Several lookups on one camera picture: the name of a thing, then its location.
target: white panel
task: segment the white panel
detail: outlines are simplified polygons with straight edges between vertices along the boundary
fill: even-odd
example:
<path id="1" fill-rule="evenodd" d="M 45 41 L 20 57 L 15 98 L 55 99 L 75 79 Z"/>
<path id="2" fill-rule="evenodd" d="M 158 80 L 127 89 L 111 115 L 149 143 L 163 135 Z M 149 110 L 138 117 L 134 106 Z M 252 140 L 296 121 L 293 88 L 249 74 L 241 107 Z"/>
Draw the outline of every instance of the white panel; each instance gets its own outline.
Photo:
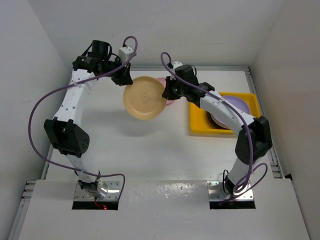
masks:
<path id="1" fill-rule="evenodd" d="M 140 65 L 168 51 L 197 65 L 248 65 L 283 0 L 29 0 L 68 66 L 92 40 L 139 41 Z"/>
<path id="2" fill-rule="evenodd" d="M 75 184 L 39 180 L 20 240 L 308 240 L 289 179 L 266 179 L 256 209 L 210 210 L 206 181 L 129 181 L 118 211 L 71 210 Z"/>
<path id="3" fill-rule="evenodd" d="M 139 76 L 166 77 L 166 71 L 133 71 Z M 243 71 L 198 71 L 200 82 L 212 84 L 217 91 L 248 93 Z M 221 180 L 224 169 L 236 160 L 234 135 L 222 137 L 191 136 L 188 103 L 184 98 L 168 105 L 157 118 L 143 121 L 132 117 L 123 104 L 124 87 L 110 78 L 99 79 L 83 110 L 81 127 L 90 136 L 86 158 L 101 174 L 124 173 L 128 180 Z M 69 165 L 57 150 L 52 161 Z M 269 155 L 261 162 L 268 163 Z M 259 178 L 263 168 L 253 176 Z M 272 171 L 268 177 L 273 178 Z M 72 180 L 68 169 L 51 165 L 48 180 Z"/>
<path id="4" fill-rule="evenodd" d="M 28 140 L 31 109 L 65 85 L 69 74 L 27 0 L 1 1 L 0 32 L 0 239 L 7 239 L 26 181 L 38 179 L 43 169 Z M 44 119 L 53 116 L 63 94 L 44 102 L 34 116 L 33 137 L 44 154 Z"/>
<path id="5" fill-rule="evenodd" d="M 319 239 L 320 1 L 287 0 L 254 65 L 263 107 L 312 239 Z"/>

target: purple plate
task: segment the purple plate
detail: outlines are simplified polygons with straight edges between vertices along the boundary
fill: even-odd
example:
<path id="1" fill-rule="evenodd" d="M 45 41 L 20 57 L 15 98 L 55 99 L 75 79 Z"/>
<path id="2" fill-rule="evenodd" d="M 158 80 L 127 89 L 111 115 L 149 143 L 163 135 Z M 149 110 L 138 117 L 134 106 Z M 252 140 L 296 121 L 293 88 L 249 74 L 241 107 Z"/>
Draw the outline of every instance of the purple plate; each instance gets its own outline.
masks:
<path id="1" fill-rule="evenodd" d="M 250 107 L 241 98 L 231 95 L 225 95 L 222 97 L 229 103 L 240 109 L 241 111 L 245 112 L 246 114 L 250 114 Z M 225 123 L 221 121 L 218 117 L 215 117 L 215 120 L 218 121 L 217 124 L 222 124 L 225 126 Z"/>

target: wire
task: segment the wire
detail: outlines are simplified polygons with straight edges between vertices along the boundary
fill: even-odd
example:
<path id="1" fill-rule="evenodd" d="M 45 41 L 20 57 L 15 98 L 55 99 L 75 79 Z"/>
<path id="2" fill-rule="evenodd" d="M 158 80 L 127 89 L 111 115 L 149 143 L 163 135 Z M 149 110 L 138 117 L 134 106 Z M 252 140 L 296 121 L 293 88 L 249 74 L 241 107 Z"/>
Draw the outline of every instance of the wire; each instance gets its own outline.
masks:
<path id="1" fill-rule="evenodd" d="M 161 63 L 162 65 L 164 66 L 164 68 L 171 74 L 173 75 L 176 79 L 178 79 L 179 81 L 183 82 L 184 84 L 190 86 L 190 87 L 193 87 L 199 91 L 202 91 L 204 92 L 205 94 L 209 95 L 210 97 L 214 98 L 214 99 L 217 99 L 219 101 L 222 101 L 222 103 L 224 105 L 226 105 L 228 108 L 230 108 L 240 119 L 241 121 L 243 122 L 243 125 L 244 125 L 244 129 L 245 129 L 245 132 L 247 134 L 247 137 L 248 137 L 248 143 L 249 143 L 249 168 L 248 168 L 248 173 L 244 176 L 245 180 L 244 180 L 244 183 L 242 186 L 240 186 L 240 188 L 238 189 L 239 185 L 242 183 L 242 180 L 239 180 L 234 188 L 233 188 L 233 192 L 234 193 L 239 193 L 241 191 L 243 191 L 246 187 L 246 185 L 248 184 L 249 182 L 249 179 L 250 179 L 250 176 L 252 174 L 252 168 L 253 168 L 253 164 L 254 164 L 254 148 L 253 148 L 253 142 L 252 142 L 252 138 L 251 138 L 251 134 L 250 134 L 250 129 L 248 127 L 248 124 L 246 123 L 245 119 L 241 116 L 241 114 L 232 106 L 230 105 L 228 102 L 224 101 L 223 99 L 221 99 L 220 97 L 212 94 L 211 92 L 199 87 L 199 86 L 196 86 L 190 82 L 187 82 L 185 81 L 184 79 L 182 79 L 181 77 L 177 76 L 169 67 L 168 65 L 165 63 L 164 61 L 164 55 L 166 55 L 168 58 L 169 58 L 169 62 L 171 63 L 171 56 L 169 53 L 163 51 L 160 55 L 160 59 L 161 59 Z"/>
<path id="2" fill-rule="evenodd" d="M 228 175 L 229 171 L 227 169 L 225 169 L 225 170 L 223 170 L 223 174 L 222 174 L 222 188 L 223 188 L 224 193 L 227 194 L 226 188 L 225 188 L 225 178 L 226 178 L 225 173 Z"/>
<path id="3" fill-rule="evenodd" d="M 100 204 L 97 203 L 97 198 L 96 197 L 94 198 L 94 205 L 96 207 L 100 208 L 100 209 L 108 210 L 106 205 L 100 205 Z"/>
<path id="4" fill-rule="evenodd" d="M 108 55 L 105 57 L 105 60 L 108 61 L 111 58 L 112 55 L 112 46 L 107 42 L 108 47 L 109 47 L 109 52 Z"/>
<path id="5" fill-rule="evenodd" d="M 129 39 L 133 39 L 134 42 L 135 42 L 135 46 L 134 46 L 134 50 L 133 50 L 133 53 L 132 55 L 128 58 L 127 61 L 123 62 L 121 66 L 117 67 L 116 69 L 112 70 L 112 71 L 109 71 L 109 72 L 106 72 L 104 74 L 101 74 L 99 76 L 95 76 L 95 77 L 91 77 L 91 78 L 88 78 L 88 79 L 85 79 L 85 80 L 82 80 L 82 81 L 79 81 L 77 82 L 77 84 L 84 84 L 84 83 L 87 83 L 89 81 L 93 81 L 93 80 L 97 80 L 99 78 L 103 78 L 103 77 L 107 77 L 117 71 L 119 71 L 120 69 L 122 69 L 123 67 L 125 67 L 133 57 L 135 57 L 137 55 L 137 49 L 138 49 L 138 40 L 136 39 L 136 37 L 134 36 L 128 36 L 124 39 L 123 41 L 123 45 L 126 44 L 126 41 L 129 40 Z M 55 94 L 59 91 L 62 91 L 62 90 L 66 90 L 66 89 L 69 89 L 69 88 L 73 88 L 75 87 L 74 84 L 69 84 L 67 86 L 62 86 L 62 87 L 59 87 L 49 93 L 47 93 L 46 95 L 44 95 L 42 98 L 40 98 L 34 105 L 31 113 L 30 113 L 30 116 L 29 116 L 29 121 L 28 121 L 28 137 L 29 137 L 29 141 L 30 141 L 30 144 L 31 144 L 31 147 L 33 148 L 33 150 L 35 151 L 35 153 L 43 160 L 45 160 L 46 162 L 48 162 L 49 164 L 52 164 L 52 165 L 56 165 L 58 167 L 62 167 L 62 168 L 65 168 L 65 169 L 70 169 L 70 170 L 73 170 L 73 171 L 77 171 L 77 172 L 83 172 L 84 174 L 88 174 L 90 176 L 94 176 L 94 177 L 100 177 L 100 178 L 109 178 L 109 177 L 115 177 L 115 176 L 122 176 L 123 177 L 123 184 L 122 184 L 122 188 L 120 190 L 120 194 L 119 194 L 119 197 L 118 197 L 118 202 L 120 201 L 120 197 L 123 193 L 123 190 L 124 190 L 124 187 L 125 187 L 125 182 L 126 182 L 126 177 L 124 174 L 122 173 L 115 173 L 115 174 L 109 174 L 109 175 L 100 175 L 100 174 L 94 174 L 94 173 L 91 173 L 91 172 L 87 172 L 87 171 L 82 171 L 81 169 L 79 168 L 74 168 L 74 167 L 70 167 L 70 166 L 66 166 L 66 165 L 63 165 L 63 164 L 60 164 L 60 163 L 57 163 L 57 162 L 54 162 L 54 161 L 51 161 L 49 159 L 47 159 L 45 156 L 43 156 L 36 148 L 35 146 L 35 143 L 32 139 L 32 135 L 31 135 L 31 123 L 32 123 L 32 118 L 35 114 L 35 111 L 37 109 L 37 107 L 39 106 L 39 104 L 44 100 L 46 99 L 47 97 L 51 96 L 52 94 Z"/>
<path id="6" fill-rule="evenodd" d="M 89 49 L 92 47 L 92 43 L 88 46 L 88 48 L 81 54 L 81 56 L 87 55 Z"/>
<path id="7" fill-rule="evenodd" d="M 116 59 L 116 60 L 120 60 L 120 61 L 121 61 L 121 58 L 120 58 L 117 54 L 111 53 L 111 55 L 115 56 L 115 59 Z"/>

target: metal frame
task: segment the metal frame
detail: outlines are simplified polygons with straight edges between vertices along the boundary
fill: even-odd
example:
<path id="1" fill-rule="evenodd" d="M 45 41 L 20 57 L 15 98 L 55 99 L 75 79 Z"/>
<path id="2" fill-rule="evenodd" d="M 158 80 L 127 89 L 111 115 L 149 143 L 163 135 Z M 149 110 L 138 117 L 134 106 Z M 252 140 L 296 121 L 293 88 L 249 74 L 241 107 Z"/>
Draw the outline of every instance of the metal frame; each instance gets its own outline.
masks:
<path id="1" fill-rule="evenodd" d="M 36 181 L 27 181 L 21 196 L 20 205 L 15 214 L 8 240 L 18 240 L 24 223 Z"/>
<path id="2" fill-rule="evenodd" d="M 222 182 L 223 181 L 207 181 L 208 184 L 208 194 L 209 194 L 209 202 L 221 202 L 223 200 L 227 200 L 230 196 L 227 195 L 222 188 Z M 251 188 L 251 183 L 248 182 L 248 184 L 244 187 L 244 189 L 239 192 L 235 193 L 235 196 L 238 196 L 235 200 L 237 201 L 254 201 L 254 191 Z"/>
<path id="3" fill-rule="evenodd" d="M 121 185 L 119 181 L 104 181 L 103 186 L 106 188 L 107 196 L 99 198 L 98 201 L 114 202 L 118 199 Z M 74 202 L 94 202 L 95 198 L 89 195 L 84 189 L 81 189 L 79 183 L 76 184 L 74 192 Z"/>
<path id="4" fill-rule="evenodd" d="M 199 71 L 244 71 L 250 92 L 254 93 L 257 96 L 257 100 L 258 100 L 258 104 L 259 104 L 261 113 L 263 115 L 265 115 L 265 112 L 264 112 L 264 109 L 262 106 L 261 95 L 257 89 L 252 72 L 248 66 L 196 66 L 196 68 Z M 136 66 L 136 67 L 131 68 L 131 70 L 132 71 L 166 71 L 162 66 Z M 271 157 L 272 157 L 272 161 L 273 161 L 270 163 L 271 169 L 273 172 L 273 176 L 275 178 L 284 178 L 283 168 L 282 168 L 281 162 L 278 158 L 276 148 L 274 146 L 270 149 L 270 153 L 271 153 Z M 53 147 L 50 146 L 50 149 L 49 149 L 48 155 L 47 155 L 48 159 L 50 159 L 52 157 L 52 154 L 53 154 Z M 48 164 L 48 162 L 46 162 L 44 165 L 43 171 L 42 171 L 42 175 L 41 175 L 42 180 L 46 179 L 48 168 L 49 168 L 49 164 Z M 32 183 L 33 185 L 35 185 L 36 182 L 35 181 L 28 181 L 26 187 L 28 186 L 29 183 Z M 10 235 L 8 238 L 9 240 L 17 240 L 19 238 L 19 235 L 20 235 L 20 232 L 22 229 L 22 225 L 23 225 L 25 216 L 27 214 L 30 199 L 31 199 L 31 194 L 30 194 L 30 196 L 24 196 L 24 195 L 22 196 L 18 211 L 16 213 L 16 216 L 15 216 L 15 219 L 14 219 L 11 231 L 10 231 Z"/>

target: metal base plate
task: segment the metal base plate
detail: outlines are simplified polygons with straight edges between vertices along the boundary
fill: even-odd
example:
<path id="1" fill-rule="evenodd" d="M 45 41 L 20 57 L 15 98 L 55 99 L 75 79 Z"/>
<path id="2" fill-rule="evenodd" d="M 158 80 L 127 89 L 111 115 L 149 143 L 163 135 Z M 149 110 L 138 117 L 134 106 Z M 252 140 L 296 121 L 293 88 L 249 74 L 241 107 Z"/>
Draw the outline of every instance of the metal base plate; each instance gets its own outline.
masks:
<path id="1" fill-rule="evenodd" d="M 104 181 L 102 183 L 104 197 L 97 199 L 99 205 L 104 205 L 108 210 L 118 210 L 118 198 L 121 190 L 120 181 Z M 95 205 L 95 198 L 89 195 L 77 184 L 75 188 L 73 206 L 74 210 L 100 209 Z"/>
<path id="2" fill-rule="evenodd" d="M 228 200 L 230 198 L 230 195 L 224 192 L 222 181 L 208 181 L 207 186 L 208 186 L 210 209 L 255 209 L 256 208 L 255 201 L 254 201 L 254 193 L 252 189 L 248 190 L 251 187 L 250 183 L 248 183 L 248 185 L 244 188 L 243 191 L 234 194 L 234 195 L 240 195 L 234 201 L 226 202 L 222 204 L 221 204 L 221 201 Z"/>

